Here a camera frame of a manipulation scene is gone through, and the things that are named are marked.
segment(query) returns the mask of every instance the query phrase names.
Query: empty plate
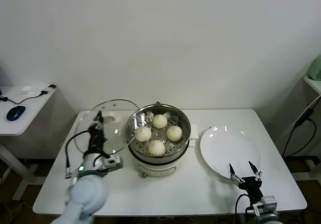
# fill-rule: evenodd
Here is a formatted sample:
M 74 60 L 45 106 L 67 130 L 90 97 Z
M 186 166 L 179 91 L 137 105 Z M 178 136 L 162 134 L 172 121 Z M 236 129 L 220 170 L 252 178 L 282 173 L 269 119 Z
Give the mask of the empty plate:
M 261 155 L 252 139 L 243 131 L 231 126 L 208 129 L 201 138 L 201 153 L 216 173 L 230 178 L 230 166 L 240 177 L 253 176 L 251 161 L 258 169 Z

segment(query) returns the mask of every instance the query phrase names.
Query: table leg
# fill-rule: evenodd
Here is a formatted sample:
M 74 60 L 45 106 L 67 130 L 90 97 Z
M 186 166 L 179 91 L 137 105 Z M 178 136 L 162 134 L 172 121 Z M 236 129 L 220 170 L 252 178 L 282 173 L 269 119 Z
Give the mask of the table leg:
M 316 180 L 321 185 L 321 163 L 315 165 L 312 160 L 305 161 L 311 169 L 309 172 L 292 173 L 296 181 Z
M 9 166 L 9 171 L 10 171 L 10 168 L 12 168 L 21 177 L 23 177 L 23 180 L 21 181 L 19 187 L 17 188 L 13 196 L 13 200 L 20 200 L 28 185 L 42 185 L 45 182 L 45 179 L 46 179 L 45 176 L 36 177 L 34 175 L 34 172 L 36 171 L 38 165 L 32 164 L 28 169 L 1 144 L 0 144 L 0 159 L 2 159 Z

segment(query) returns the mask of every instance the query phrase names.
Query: computer mouse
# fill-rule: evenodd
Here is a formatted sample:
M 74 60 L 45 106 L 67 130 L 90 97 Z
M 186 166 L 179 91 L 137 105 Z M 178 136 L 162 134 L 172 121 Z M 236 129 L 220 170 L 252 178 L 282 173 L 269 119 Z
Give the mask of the computer mouse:
M 9 110 L 7 113 L 7 120 L 9 121 L 15 121 L 17 120 L 20 115 L 23 114 L 23 112 L 26 110 L 25 106 L 16 106 Z

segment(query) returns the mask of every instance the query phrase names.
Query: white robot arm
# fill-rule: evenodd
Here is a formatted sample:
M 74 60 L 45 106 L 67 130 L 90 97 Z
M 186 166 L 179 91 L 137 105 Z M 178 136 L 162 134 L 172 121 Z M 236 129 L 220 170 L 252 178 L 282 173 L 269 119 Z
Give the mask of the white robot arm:
M 93 214 L 100 210 L 107 201 L 108 191 L 102 180 L 108 172 L 123 167 L 119 156 L 111 156 L 103 152 L 106 141 L 103 129 L 101 111 L 89 127 L 90 140 L 88 150 L 84 153 L 81 166 L 72 175 L 69 171 L 68 144 L 66 144 L 66 179 L 71 178 L 71 185 L 67 190 L 66 207 L 62 215 L 53 224 L 90 224 Z

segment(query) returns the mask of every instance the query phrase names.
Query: white table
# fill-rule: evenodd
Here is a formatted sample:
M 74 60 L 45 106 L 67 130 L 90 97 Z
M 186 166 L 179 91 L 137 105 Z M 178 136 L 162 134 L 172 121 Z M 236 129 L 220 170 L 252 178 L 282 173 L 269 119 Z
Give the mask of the white table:
M 304 80 L 320 95 L 321 94 L 321 81 L 315 81 L 307 76 L 304 77 Z M 304 181 L 304 180 L 316 180 L 319 185 L 321 185 L 321 163 L 315 165 L 312 160 L 305 161 L 308 167 L 311 169 L 309 172 L 299 172 L 293 173 L 295 180 Z
M 0 86 L 2 91 L 2 96 L 6 96 L 9 99 L 19 102 L 27 97 L 37 96 L 43 88 L 35 89 L 36 91 L 30 94 L 21 94 L 20 91 L 23 87 L 18 86 Z M 55 90 L 49 92 L 48 94 L 42 95 L 38 98 L 33 98 L 26 100 L 20 105 L 25 106 L 26 110 L 24 113 L 15 121 L 7 120 L 8 111 L 17 106 L 10 101 L 0 101 L 0 137 L 1 136 L 18 136 L 22 134 L 27 127 L 30 125 L 32 120 L 45 105 L 48 99 L 52 96 Z M 13 196 L 13 200 L 20 200 L 23 193 L 25 192 L 28 185 L 39 185 L 43 184 L 45 177 L 36 177 L 33 173 L 37 169 L 38 165 L 31 165 L 27 169 L 19 160 L 14 157 L 3 145 L 0 144 L 0 159 L 2 159 L 9 168 L 5 171 L 3 175 L 3 180 L 7 177 L 10 170 L 13 169 L 20 176 L 23 177 L 16 193 Z
M 85 112 L 81 112 L 69 135 Z M 123 118 L 130 111 L 121 111 Z M 198 127 L 199 135 L 215 125 L 231 125 L 249 134 L 262 153 L 260 170 L 263 172 L 261 190 L 264 195 L 273 195 L 277 210 L 300 210 L 306 208 L 306 200 L 294 178 L 285 165 L 280 153 L 265 130 L 262 122 L 251 109 L 230 110 L 184 110 L 192 124 Z M 188 148 L 177 170 L 165 177 L 142 178 L 136 170 L 133 157 L 128 149 L 119 152 L 124 160 L 124 168 L 104 177 L 109 197 L 97 216 L 178 216 L 178 215 L 217 215 L 234 213 L 237 197 L 243 193 L 235 185 L 221 179 L 204 163 L 196 147 Z M 88 137 L 77 141 L 81 149 L 86 149 Z M 52 169 L 33 206 L 39 214 L 59 215 L 65 205 L 65 193 L 69 180 L 65 175 L 64 143 Z M 74 168 L 82 161 L 82 154 L 73 143 L 68 147 Z M 242 198 L 238 212 L 244 213 L 249 201 Z

